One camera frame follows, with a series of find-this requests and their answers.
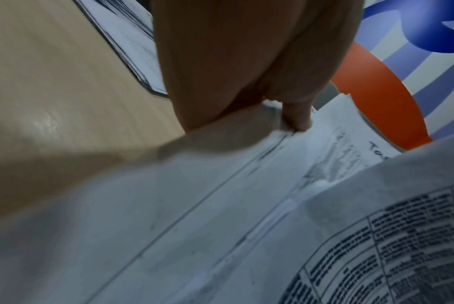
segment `hand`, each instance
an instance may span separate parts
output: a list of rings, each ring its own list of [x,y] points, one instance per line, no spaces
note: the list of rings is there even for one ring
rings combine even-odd
[[[264,99],[307,130],[314,97],[362,19],[363,0],[153,0],[163,80],[188,131]]]

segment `wooden surface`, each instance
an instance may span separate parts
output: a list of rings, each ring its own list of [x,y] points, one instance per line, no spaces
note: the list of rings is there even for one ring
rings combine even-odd
[[[0,217],[181,134],[72,0],[0,0]]]

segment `orange stripe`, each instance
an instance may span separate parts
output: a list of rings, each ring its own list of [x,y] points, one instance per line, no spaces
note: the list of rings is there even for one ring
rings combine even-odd
[[[396,145],[410,150],[432,141],[402,81],[361,45],[352,45],[332,81]]]

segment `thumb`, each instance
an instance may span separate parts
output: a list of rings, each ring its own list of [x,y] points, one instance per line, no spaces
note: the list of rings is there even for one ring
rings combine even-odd
[[[282,117],[292,128],[307,131],[312,126],[311,108],[313,100],[299,103],[283,103]]]

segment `wooden table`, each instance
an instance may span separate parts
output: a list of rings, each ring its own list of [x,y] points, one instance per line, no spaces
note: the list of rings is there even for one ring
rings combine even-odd
[[[181,134],[72,0],[0,0],[0,217]]]

